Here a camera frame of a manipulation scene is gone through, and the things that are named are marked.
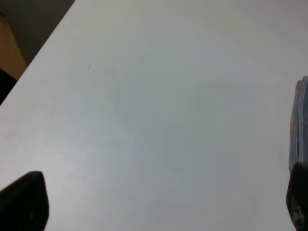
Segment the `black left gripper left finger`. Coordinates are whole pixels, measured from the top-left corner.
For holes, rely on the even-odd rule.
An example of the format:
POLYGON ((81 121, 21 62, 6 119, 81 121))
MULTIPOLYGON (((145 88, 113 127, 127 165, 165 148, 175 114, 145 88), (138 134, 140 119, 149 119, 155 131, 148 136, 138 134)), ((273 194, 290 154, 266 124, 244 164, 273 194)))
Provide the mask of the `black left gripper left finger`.
POLYGON ((2 231, 43 231, 49 218, 44 175, 30 171, 0 191, 2 231))

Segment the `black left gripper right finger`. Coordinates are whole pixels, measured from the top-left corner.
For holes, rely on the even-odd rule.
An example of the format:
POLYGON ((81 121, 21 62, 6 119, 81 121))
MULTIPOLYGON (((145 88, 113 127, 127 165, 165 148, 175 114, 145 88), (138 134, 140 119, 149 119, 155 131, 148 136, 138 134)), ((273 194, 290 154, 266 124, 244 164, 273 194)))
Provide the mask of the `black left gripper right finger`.
POLYGON ((291 171, 286 205, 297 231, 308 230, 308 165, 296 163, 291 171))

